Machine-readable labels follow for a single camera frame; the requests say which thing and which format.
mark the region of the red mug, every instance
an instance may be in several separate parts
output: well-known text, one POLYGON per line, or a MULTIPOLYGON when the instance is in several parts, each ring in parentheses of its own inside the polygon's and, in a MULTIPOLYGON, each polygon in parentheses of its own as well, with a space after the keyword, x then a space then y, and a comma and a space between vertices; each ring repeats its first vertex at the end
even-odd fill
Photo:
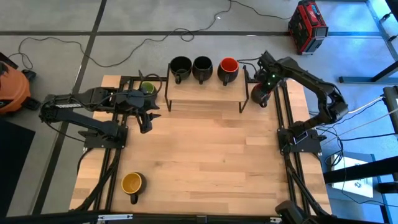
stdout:
POLYGON ((229 82, 233 82, 239 73, 239 63, 230 57, 221 60, 217 69, 218 78, 226 86, 229 82))

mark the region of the wooden table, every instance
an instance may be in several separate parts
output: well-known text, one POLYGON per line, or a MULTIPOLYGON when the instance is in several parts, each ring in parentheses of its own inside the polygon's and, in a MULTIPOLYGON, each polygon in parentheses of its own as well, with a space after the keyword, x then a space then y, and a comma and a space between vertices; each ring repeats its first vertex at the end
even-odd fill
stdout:
MULTIPOLYGON (((118 87, 120 78, 106 75, 102 86, 118 87)), ((287 86, 294 120, 308 119, 303 87, 293 80, 287 86)), ((152 121, 151 132, 141 134, 136 119, 127 120, 129 138, 121 153, 111 211, 276 215, 275 206, 288 200, 289 192, 277 143, 274 95, 267 108, 249 100, 241 114, 236 105, 222 102, 173 102, 168 112, 163 96, 164 88, 157 99, 160 110, 155 111, 162 116, 152 121), (141 172, 148 181, 136 205, 130 204, 121 189, 121 179, 133 171, 141 172)), ((282 111, 287 126, 283 103, 282 111)), ((103 121, 111 117, 94 113, 94 118, 103 121)), ((300 155, 308 189, 331 212, 318 159, 313 154, 300 155)), ((70 208, 79 206, 97 184, 103 156, 104 149, 94 149, 83 159, 70 208)), ((106 185, 100 208, 104 208, 107 192, 106 185)), ((295 192, 300 200, 298 188, 295 192)))

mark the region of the red toolbox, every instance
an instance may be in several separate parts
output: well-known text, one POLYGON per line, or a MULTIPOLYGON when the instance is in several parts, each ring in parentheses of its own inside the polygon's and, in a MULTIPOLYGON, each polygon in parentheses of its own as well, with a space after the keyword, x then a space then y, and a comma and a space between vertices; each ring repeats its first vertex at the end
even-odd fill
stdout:
POLYGON ((298 54, 312 54, 328 35, 328 27, 314 0, 299 1, 289 21, 298 54))

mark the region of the yellow mug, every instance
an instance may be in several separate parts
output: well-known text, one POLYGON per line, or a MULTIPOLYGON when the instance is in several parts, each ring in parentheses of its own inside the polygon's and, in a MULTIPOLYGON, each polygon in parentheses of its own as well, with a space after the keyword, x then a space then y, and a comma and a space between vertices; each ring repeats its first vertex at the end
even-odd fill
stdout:
POLYGON ((135 205, 138 202, 138 195, 144 192, 147 182, 144 175, 138 172, 131 172, 122 179, 123 191, 130 195, 130 202, 135 205))

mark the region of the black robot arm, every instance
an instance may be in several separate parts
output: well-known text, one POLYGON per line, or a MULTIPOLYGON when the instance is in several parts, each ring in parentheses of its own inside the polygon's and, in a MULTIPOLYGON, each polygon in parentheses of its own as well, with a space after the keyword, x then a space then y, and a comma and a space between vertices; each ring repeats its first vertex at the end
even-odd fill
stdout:
POLYGON ((66 121, 88 128, 88 131, 79 131, 86 138, 85 147, 124 146, 127 129, 116 121, 98 121, 71 110, 75 108, 133 115, 141 133, 150 131, 151 121, 160 116, 147 114, 148 110, 159 107, 155 104, 155 96, 145 95, 140 90, 118 92, 116 88, 97 87, 78 94, 47 95, 40 109, 40 119, 47 124, 66 121))
POLYGON ((336 86, 303 70, 294 59, 285 57, 275 60, 266 51, 259 58, 257 64, 260 66, 260 70, 254 77, 260 84, 254 87, 251 96, 261 106, 266 105, 267 96, 274 88, 288 78, 292 78, 316 94, 319 113, 307 121, 296 121, 291 125, 289 131, 294 137, 298 137, 315 126, 333 124, 347 114, 348 105, 336 86))

